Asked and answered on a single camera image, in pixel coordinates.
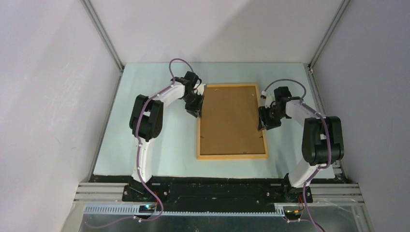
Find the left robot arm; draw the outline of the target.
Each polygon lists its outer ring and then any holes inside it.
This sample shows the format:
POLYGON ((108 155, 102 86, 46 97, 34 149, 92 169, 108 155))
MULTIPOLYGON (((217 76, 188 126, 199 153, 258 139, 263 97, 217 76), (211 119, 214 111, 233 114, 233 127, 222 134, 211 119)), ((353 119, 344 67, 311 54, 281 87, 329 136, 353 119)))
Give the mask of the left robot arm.
POLYGON ((183 77, 174 77, 165 89, 149 97, 138 95, 135 99, 129 126, 136 142, 136 163, 132 178, 137 186, 134 195, 148 201, 153 188, 147 185, 152 178, 153 145, 162 131, 164 110, 174 101, 183 100, 185 110, 195 118, 202 117, 206 84, 193 71, 183 77))

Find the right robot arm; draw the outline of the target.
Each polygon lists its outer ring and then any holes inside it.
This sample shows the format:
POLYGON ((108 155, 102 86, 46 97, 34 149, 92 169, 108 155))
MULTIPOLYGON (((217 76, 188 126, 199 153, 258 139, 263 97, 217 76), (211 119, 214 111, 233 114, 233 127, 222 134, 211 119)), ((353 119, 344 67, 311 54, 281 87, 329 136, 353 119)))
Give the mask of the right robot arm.
POLYGON ((341 120, 337 116, 323 116, 306 104, 301 97, 291 95, 288 87, 278 87, 273 95, 261 93, 264 106, 258 108, 258 130, 270 130, 281 126, 282 119, 293 119, 303 128, 302 159, 285 175, 281 183, 281 195, 287 202, 294 202, 305 195, 312 179, 344 156, 341 120))

